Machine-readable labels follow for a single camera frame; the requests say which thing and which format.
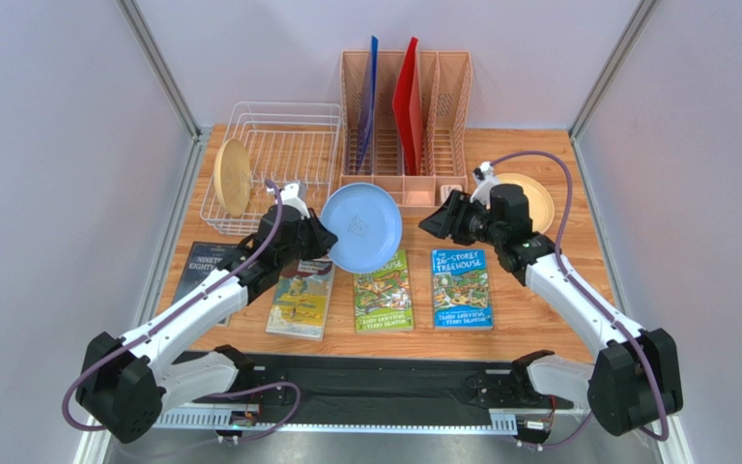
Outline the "beige plate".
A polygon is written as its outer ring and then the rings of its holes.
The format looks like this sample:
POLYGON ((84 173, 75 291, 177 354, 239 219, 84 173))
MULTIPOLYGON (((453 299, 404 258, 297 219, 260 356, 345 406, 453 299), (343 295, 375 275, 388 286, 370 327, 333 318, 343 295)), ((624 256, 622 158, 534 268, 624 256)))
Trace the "beige plate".
POLYGON ((528 199, 528 210, 533 230, 545 234, 555 219, 555 203, 548 190, 538 181, 520 173, 502 173, 497 176, 501 184, 521 187, 528 199))

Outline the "blue plate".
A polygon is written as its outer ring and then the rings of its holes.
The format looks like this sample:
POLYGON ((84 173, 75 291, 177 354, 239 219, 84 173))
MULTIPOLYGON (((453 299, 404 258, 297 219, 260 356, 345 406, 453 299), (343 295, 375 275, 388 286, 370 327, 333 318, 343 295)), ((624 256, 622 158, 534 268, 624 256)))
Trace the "blue plate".
POLYGON ((403 220, 399 207, 378 186, 353 183, 339 188, 327 200, 320 220, 337 237, 329 259, 349 273, 377 271, 400 247, 403 220))

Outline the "tan plate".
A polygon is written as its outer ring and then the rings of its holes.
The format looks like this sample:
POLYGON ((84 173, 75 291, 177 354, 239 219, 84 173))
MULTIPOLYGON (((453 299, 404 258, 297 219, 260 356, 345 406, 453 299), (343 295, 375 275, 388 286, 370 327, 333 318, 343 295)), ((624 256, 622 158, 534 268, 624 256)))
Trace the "tan plate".
POLYGON ((237 138, 226 140, 214 157, 214 195, 231 217, 241 217, 249 203, 252 173, 247 149, 237 138))

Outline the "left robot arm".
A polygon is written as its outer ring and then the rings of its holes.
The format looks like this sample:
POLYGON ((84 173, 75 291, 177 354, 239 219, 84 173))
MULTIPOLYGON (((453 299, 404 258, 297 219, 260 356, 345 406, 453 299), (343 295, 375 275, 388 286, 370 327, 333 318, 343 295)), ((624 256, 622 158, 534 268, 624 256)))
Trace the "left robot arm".
POLYGON ((251 367, 223 346, 192 362, 177 358, 218 321, 271 290, 287 267, 324 257, 338 239, 313 210, 272 206, 256 233, 229 248, 189 293, 155 319, 119 337, 88 344, 82 372, 66 393, 122 444, 148 432, 159 416, 186 402, 230 391, 251 367))

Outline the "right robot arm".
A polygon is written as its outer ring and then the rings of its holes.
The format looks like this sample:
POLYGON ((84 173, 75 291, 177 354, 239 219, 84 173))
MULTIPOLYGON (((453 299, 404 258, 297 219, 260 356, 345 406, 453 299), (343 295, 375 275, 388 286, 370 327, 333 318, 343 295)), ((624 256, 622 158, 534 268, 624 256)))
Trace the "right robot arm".
POLYGON ((593 364, 568 362, 541 350, 515 360, 511 373, 521 396, 585 405, 614 436, 639 430, 668 440, 668 417, 683 407, 674 339, 645 329, 590 288, 560 244, 534 231, 521 187, 493 187, 488 205, 454 190, 419 227, 456 245, 493 247, 499 265, 552 307, 594 356, 593 364))

